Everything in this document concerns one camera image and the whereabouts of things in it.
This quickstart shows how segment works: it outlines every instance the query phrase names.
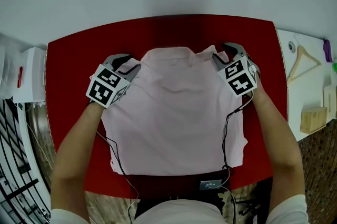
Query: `pink shirt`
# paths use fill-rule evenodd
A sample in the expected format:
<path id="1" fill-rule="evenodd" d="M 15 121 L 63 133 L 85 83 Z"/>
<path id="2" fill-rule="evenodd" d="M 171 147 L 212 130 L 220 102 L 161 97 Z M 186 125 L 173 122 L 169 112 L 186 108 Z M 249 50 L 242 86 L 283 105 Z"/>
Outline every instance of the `pink shirt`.
<path id="1" fill-rule="evenodd" d="M 128 175 L 179 176 L 222 169 L 226 116 L 242 100 L 217 75 L 215 47 L 194 54 L 187 47 L 157 48 L 140 61 L 142 68 L 126 95 L 102 115 L 108 138 Z M 219 55 L 227 61 L 225 52 Z M 131 59 L 120 69 L 133 67 Z M 242 165 L 242 112 L 229 121 L 227 163 Z M 111 151 L 111 166 L 122 174 Z"/>

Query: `black pants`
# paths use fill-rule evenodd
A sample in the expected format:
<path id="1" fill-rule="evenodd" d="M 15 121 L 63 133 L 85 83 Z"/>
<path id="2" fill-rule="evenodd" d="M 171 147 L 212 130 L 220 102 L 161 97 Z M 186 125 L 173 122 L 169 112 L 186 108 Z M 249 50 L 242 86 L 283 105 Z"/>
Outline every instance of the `black pants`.
<path id="1" fill-rule="evenodd" d="M 135 215 L 135 219 L 139 217 L 141 214 L 145 213 L 146 211 L 150 210 L 151 208 L 155 207 L 156 205 L 161 204 L 162 202 L 169 201 L 169 200 L 176 200 L 176 197 L 170 197 L 167 198 L 160 198 L 160 199 L 145 199 L 141 200 L 138 205 L 137 205 L 137 212 Z M 222 208 L 224 206 L 224 202 L 222 201 L 222 198 L 219 198 L 217 193 L 209 193 L 209 192 L 204 192 L 204 193 L 198 193 L 196 195 L 192 196 L 179 196 L 179 200 L 195 200 L 195 201 L 202 201 L 202 202 L 207 202 L 212 205 L 215 205 L 219 210 L 220 213 L 222 214 Z"/>

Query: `small electronic device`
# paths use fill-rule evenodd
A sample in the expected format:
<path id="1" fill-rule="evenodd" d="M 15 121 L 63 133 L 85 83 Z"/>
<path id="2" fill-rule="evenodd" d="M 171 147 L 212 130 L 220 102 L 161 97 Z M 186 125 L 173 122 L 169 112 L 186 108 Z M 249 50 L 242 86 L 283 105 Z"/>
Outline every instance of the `small electronic device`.
<path id="1" fill-rule="evenodd" d="M 220 189 L 221 182 L 222 182 L 222 179 L 200 181 L 200 188 L 199 188 L 199 190 Z"/>

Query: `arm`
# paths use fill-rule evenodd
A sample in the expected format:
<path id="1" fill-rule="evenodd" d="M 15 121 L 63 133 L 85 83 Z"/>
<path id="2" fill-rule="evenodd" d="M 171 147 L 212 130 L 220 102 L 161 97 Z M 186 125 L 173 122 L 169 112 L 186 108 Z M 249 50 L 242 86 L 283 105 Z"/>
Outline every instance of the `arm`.
<path id="1" fill-rule="evenodd" d="M 52 173 L 52 209 L 73 212 L 88 222 L 84 180 L 103 110 L 97 103 L 86 107 L 61 143 Z"/>
<path id="2" fill-rule="evenodd" d="M 300 148 L 293 133 L 264 91 L 261 82 L 258 82 L 253 103 L 273 168 L 271 211 L 288 198 L 305 194 L 304 173 Z"/>

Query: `wooden box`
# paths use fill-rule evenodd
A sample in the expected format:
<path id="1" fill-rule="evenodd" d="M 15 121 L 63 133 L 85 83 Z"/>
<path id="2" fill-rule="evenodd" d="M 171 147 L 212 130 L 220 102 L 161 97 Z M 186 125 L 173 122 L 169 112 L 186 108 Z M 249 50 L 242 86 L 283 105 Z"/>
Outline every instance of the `wooden box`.
<path id="1" fill-rule="evenodd" d="M 326 107 L 317 107 L 302 111 L 300 131 L 305 134 L 312 134 L 326 125 Z"/>

